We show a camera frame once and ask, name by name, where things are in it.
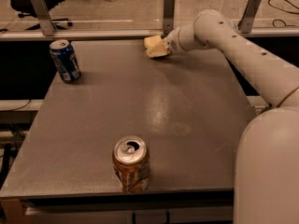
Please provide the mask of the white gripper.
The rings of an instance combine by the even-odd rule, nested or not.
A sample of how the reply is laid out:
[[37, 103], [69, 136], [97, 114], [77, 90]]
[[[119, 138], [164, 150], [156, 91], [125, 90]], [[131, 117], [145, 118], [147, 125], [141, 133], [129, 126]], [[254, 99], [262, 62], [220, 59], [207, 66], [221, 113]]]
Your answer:
[[156, 44], [145, 43], [146, 54], [149, 58], [164, 57], [176, 51], [190, 51], [200, 48], [200, 42], [194, 35], [193, 25], [187, 24], [176, 28], [163, 41]]

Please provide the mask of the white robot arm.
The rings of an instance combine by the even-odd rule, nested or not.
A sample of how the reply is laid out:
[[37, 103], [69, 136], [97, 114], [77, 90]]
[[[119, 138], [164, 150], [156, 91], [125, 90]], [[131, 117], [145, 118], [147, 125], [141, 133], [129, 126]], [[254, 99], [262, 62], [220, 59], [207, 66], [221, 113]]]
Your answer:
[[240, 34], [214, 9], [167, 36], [144, 39], [147, 56], [216, 49], [266, 103], [241, 135], [233, 224], [299, 224], [299, 69]]

